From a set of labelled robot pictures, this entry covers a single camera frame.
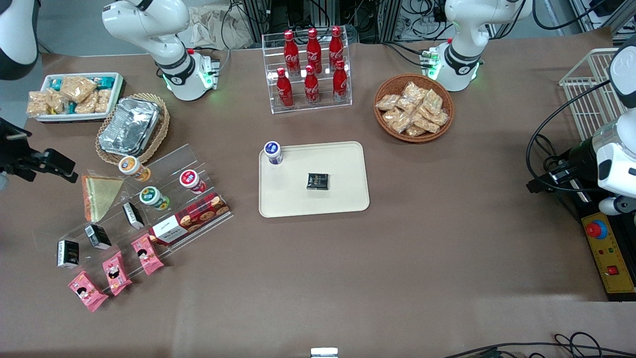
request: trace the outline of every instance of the wicker basket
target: wicker basket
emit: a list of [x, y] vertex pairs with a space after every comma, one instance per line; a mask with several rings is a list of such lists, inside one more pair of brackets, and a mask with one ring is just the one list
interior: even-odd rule
[[[133, 94], [130, 97], [154, 102], [158, 104], [162, 109], [161, 115], [159, 116], [159, 122], [156, 124], [155, 130], [153, 131], [153, 136], [152, 138], [150, 138], [148, 142], [148, 147], [138, 158], [140, 162], [145, 163], [148, 161], [148, 159], [150, 159], [153, 156], [157, 148], [159, 148], [159, 145], [161, 144], [163, 139], [168, 134], [168, 125], [170, 124], [170, 114], [168, 113], [168, 108], [166, 108], [165, 102], [163, 102], [163, 99], [155, 96], [154, 94], [138, 93], [138, 94]], [[100, 134], [102, 134], [102, 132], [104, 132], [108, 124], [111, 122], [111, 119], [113, 119], [113, 115], [116, 109], [117, 107], [115, 107], [115, 109], [108, 114], [108, 117], [106, 117], [106, 120], [102, 124], [102, 127], [99, 129], [99, 132], [97, 133], [97, 138], [95, 139], [95, 149], [97, 151], [97, 155], [99, 155], [99, 157], [103, 159], [105, 162], [114, 164], [114, 165], [119, 165], [119, 161], [121, 160], [121, 158], [123, 158], [123, 156], [105, 152], [99, 146], [99, 136]]]
[[[421, 136], [409, 137], [404, 134], [399, 134], [398, 132], [391, 129], [386, 124], [386, 122], [384, 122], [384, 119], [382, 118], [382, 112], [375, 106], [375, 104], [378, 103], [387, 94], [398, 94], [401, 96], [402, 91], [406, 87], [406, 84], [410, 81], [418, 85], [418, 87], [420, 88], [433, 89], [442, 98], [442, 109], [448, 115], [448, 122], [439, 129], [439, 132], [427, 132], [422, 134]], [[453, 105], [453, 99], [450, 97], [448, 91], [438, 82], [435, 82], [424, 75], [417, 75], [415, 73], [404, 73], [402, 75], [397, 75], [384, 81], [384, 83], [381, 84], [380, 88], [378, 89], [378, 92], [375, 93], [375, 101], [373, 102], [373, 104], [375, 118], [378, 120], [380, 126], [393, 137], [412, 143], [423, 143], [425, 141], [432, 141], [442, 134], [446, 133], [450, 125], [453, 123], [453, 119], [455, 117], [455, 106]]]

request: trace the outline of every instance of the foil container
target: foil container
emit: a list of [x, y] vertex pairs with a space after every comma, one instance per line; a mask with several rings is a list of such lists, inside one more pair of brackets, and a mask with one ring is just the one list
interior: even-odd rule
[[105, 152], [137, 157], [152, 137], [161, 108], [154, 102], [131, 97], [122, 98], [111, 122], [99, 135], [99, 146]]

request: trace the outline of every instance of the brown table surface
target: brown table surface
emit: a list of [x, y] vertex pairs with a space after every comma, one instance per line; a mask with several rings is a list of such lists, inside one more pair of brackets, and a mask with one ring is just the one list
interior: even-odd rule
[[[168, 92], [147, 55], [46, 56], [45, 73], [116, 71], [125, 94], [164, 98], [170, 131], [155, 158], [189, 143], [235, 216], [90, 313], [52, 264], [55, 253], [35, 251], [32, 238], [45, 220], [81, 213], [81, 185], [12, 178], [0, 192], [0, 351], [306, 357], [311, 347], [334, 346], [344, 358], [443, 357], [577, 330], [636, 350], [636, 304], [605, 302], [578, 224], [553, 196], [525, 188], [529, 137], [564, 102], [557, 81], [589, 50], [609, 46], [607, 31], [492, 41], [477, 79], [452, 94], [452, 128], [423, 145], [376, 123], [378, 86], [414, 70], [381, 45], [351, 47], [353, 106], [276, 116], [260, 50], [232, 53], [219, 89], [191, 103]], [[559, 151], [577, 142], [571, 118], [554, 122], [545, 134]], [[99, 126], [30, 120], [27, 129], [32, 147], [57, 149], [76, 171], [117, 175], [95, 153]], [[360, 142], [370, 207], [261, 217], [258, 153], [268, 140]]]

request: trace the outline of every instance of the red bottle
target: red bottle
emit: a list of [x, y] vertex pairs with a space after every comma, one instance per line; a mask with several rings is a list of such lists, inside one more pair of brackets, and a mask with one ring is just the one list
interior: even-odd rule
[[314, 67], [316, 73], [322, 73], [321, 48], [318, 43], [318, 30], [309, 29], [309, 42], [307, 43], [307, 63]]
[[336, 61], [342, 60], [342, 39], [340, 26], [331, 28], [331, 42], [329, 43], [329, 70], [336, 71]]
[[336, 61], [336, 71], [333, 73], [333, 100], [344, 102], [347, 99], [347, 73], [345, 61]]
[[285, 47], [283, 54], [285, 55], [285, 64], [287, 64], [287, 70], [290, 77], [300, 76], [300, 59], [298, 58], [298, 46], [294, 42], [294, 33], [291, 30], [287, 30], [284, 33]]
[[314, 74], [314, 67], [308, 64], [305, 69], [307, 70], [307, 77], [305, 77], [305, 97], [307, 98], [308, 106], [315, 106], [320, 101], [320, 93], [318, 92], [318, 79]]
[[291, 82], [285, 77], [285, 69], [280, 67], [276, 70], [279, 79], [276, 81], [276, 87], [279, 90], [280, 102], [286, 110], [294, 106], [294, 96], [291, 93]]

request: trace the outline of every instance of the white tray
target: white tray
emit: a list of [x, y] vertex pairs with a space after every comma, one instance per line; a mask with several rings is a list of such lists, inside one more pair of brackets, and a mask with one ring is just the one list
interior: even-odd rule
[[36, 119], [40, 122], [46, 123], [62, 123], [62, 122], [92, 122], [94, 120], [102, 120], [108, 117], [108, 113], [110, 113], [115, 105], [117, 104], [117, 100], [119, 99], [121, 92], [121, 85], [123, 84], [123, 77], [117, 72], [93, 72], [93, 73], [66, 73], [60, 75], [48, 75], [44, 78], [44, 82], [42, 83], [42, 87], [40, 91], [44, 91], [47, 88], [51, 87], [51, 82], [53, 80], [57, 80], [59, 78], [64, 78], [66, 76], [81, 76], [81, 77], [115, 77], [115, 82], [113, 83], [113, 88], [111, 91], [111, 97], [108, 100], [108, 106], [106, 107], [106, 112], [104, 113], [73, 113], [73, 114], [63, 114], [63, 115], [41, 115], [36, 117]]
[[[369, 207], [364, 152], [356, 141], [281, 147], [281, 164], [259, 154], [258, 211], [266, 218], [363, 211]], [[307, 189], [309, 173], [329, 190]]]

